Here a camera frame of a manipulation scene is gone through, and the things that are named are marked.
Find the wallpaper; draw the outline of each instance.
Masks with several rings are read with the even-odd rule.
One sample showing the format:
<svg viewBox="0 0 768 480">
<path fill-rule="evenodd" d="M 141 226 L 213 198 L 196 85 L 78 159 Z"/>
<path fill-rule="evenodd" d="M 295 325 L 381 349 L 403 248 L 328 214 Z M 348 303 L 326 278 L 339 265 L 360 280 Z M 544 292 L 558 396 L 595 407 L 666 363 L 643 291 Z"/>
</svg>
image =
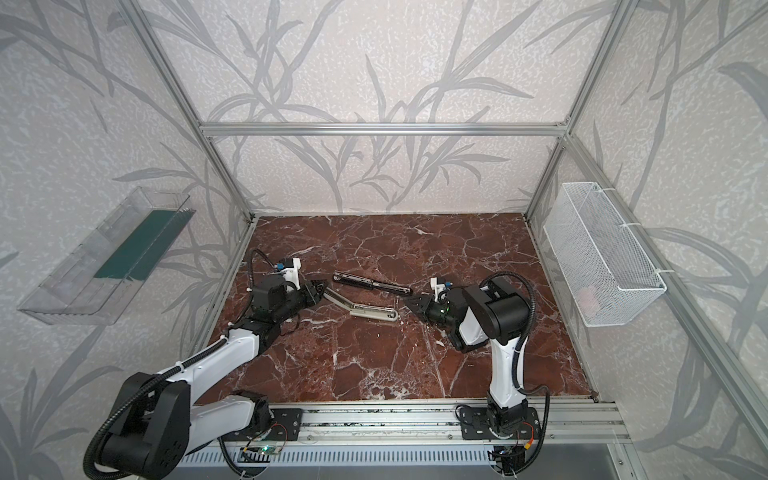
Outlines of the wallpaper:
<svg viewBox="0 0 768 480">
<path fill-rule="evenodd" d="M 614 9 L 614 0 L 141 4 L 200 118 L 230 122 L 563 121 Z M 254 211 L 283 214 L 523 211 L 553 144 L 217 139 Z"/>
<path fill-rule="evenodd" d="M 558 186 L 587 180 L 566 153 L 531 228 L 593 388 L 619 405 L 648 478 L 768 478 L 768 458 L 663 297 L 626 326 L 584 326 L 543 226 Z"/>
<path fill-rule="evenodd" d="M 254 211 L 410 214 L 524 211 L 553 145 L 551 137 L 334 136 L 228 137 L 217 147 Z"/>
<path fill-rule="evenodd" d="M 0 6 L 0 477 L 83 478 L 129 375 L 186 356 L 246 224 L 127 28 L 95 0 Z M 17 311 L 136 186 L 196 210 L 113 326 Z"/>
<path fill-rule="evenodd" d="M 626 35 L 577 134 L 768 394 L 768 2 L 638 10 Z"/>
<path fill-rule="evenodd" d="M 613 0 L 141 0 L 205 121 L 562 121 Z"/>
<path fill-rule="evenodd" d="M 576 125 L 763 391 L 766 13 L 765 1 L 641 5 Z M 584 328 L 541 230 L 557 185 L 580 180 L 566 157 L 535 236 L 582 363 L 619 403 L 649 477 L 768 478 L 768 458 L 663 300 L 626 326 Z"/>
</svg>

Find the mesh basket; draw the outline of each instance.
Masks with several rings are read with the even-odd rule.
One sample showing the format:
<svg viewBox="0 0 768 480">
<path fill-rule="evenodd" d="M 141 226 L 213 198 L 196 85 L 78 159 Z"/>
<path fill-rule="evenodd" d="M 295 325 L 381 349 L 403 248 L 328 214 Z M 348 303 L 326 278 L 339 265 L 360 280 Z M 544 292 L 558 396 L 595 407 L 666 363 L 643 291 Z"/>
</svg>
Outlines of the mesh basket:
<svg viewBox="0 0 768 480">
<path fill-rule="evenodd" d="M 667 291 L 594 182 L 562 184 L 544 231 L 586 326 L 625 325 Z"/>
</svg>

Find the clear plastic container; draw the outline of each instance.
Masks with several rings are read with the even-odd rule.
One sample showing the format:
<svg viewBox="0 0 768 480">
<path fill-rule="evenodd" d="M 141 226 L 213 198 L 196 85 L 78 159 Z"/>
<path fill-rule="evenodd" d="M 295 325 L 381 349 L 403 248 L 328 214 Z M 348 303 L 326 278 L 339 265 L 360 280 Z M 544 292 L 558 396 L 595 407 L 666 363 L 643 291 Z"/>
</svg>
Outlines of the clear plastic container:
<svg viewBox="0 0 768 480">
<path fill-rule="evenodd" d="M 114 324 L 192 217 L 188 199 L 136 188 L 18 309 L 51 325 Z"/>
</svg>

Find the black mounting plate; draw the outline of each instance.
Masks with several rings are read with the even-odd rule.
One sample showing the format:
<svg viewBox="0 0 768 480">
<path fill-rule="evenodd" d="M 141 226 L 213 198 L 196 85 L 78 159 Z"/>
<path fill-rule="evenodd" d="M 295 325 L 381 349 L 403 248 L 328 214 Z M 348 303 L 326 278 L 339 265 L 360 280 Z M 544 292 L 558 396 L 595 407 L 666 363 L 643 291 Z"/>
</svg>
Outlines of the black mounting plate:
<svg viewBox="0 0 768 480">
<path fill-rule="evenodd" d="M 499 438 L 491 433 L 490 427 L 488 427 L 488 408 L 487 407 L 470 407 L 462 406 L 456 412 L 462 419 L 462 438 L 464 440 L 499 440 Z M 464 422 L 471 422 L 471 425 L 467 425 Z M 528 422 L 533 425 L 533 438 L 538 440 L 539 433 L 541 432 L 541 425 L 538 420 L 538 413 L 533 407 L 528 407 L 528 414 L 525 417 L 524 422 Z M 517 436 L 512 434 L 510 440 L 520 439 L 521 442 L 527 441 L 531 438 L 531 429 L 523 422 L 518 425 Z"/>
<path fill-rule="evenodd" d="M 270 433 L 262 439 L 262 441 L 272 442 L 295 442 L 299 439 L 299 430 L 301 429 L 301 414 L 302 409 L 272 409 L 272 414 L 275 415 L 275 419 L 272 423 L 282 425 L 285 427 L 283 431 L 279 426 L 272 427 Z M 231 432 L 224 435 L 225 442 L 237 442 L 240 440 L 248 440 L 247 437 L 258 435 L 260 432 L 251 432 L 249 429 L 238 430 L 237 432 Z"/>
</svg>

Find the floor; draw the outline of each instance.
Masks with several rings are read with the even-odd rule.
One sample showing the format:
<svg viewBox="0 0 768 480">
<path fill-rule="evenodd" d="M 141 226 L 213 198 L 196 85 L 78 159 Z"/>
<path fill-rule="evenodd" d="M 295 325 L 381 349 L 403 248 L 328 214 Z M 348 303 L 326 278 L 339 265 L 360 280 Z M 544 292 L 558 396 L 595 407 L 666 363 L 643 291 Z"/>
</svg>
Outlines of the floor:
<svg viewBox="0 0 768 480">
<path fill-rule="evenodd" d="M 590 393 L 520 214 L 261 217 L 250 247 L 274 261 L 301 258 L 307 279 L 330 280 L 334 270 L 342 270 L 426 292 L 431 276 L 468 284 L 514 270 L 533 282 L 540 303 L 525 350 L 525 385 L 547 383 L 555 395 Z M 254 261 L 253 268 L 258 281 L 268 266 Z M 243 308 L 244 271 L 243 264 L 212 340 Z M 267 394 L 271 402 L 487 395 L 490 347 L 461 354 L 397 296 L 338 283 L 331 287 L 358 303 L 394 306 L 400 321 L 352 317 L 324 300 L 302 311 L 295 333 L 281 336 L 262 356 L 234 370 L 201 402 L 215 402 L 236 389 Z M 295 325 L 285 323 L 283 331 Z"/>
</svg>

